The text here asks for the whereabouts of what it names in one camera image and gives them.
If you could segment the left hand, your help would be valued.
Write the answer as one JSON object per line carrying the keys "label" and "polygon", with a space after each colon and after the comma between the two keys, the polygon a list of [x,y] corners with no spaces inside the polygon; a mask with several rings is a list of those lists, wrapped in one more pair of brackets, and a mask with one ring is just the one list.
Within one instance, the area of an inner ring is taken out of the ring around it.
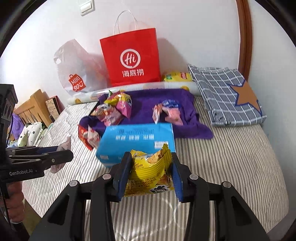
{"label": "left hand", "polygon": [[9,218],[13,223],[20,223],[25,218],[24,195],[22,182],[14,182],[8,185],[9,199],[6,200]]}

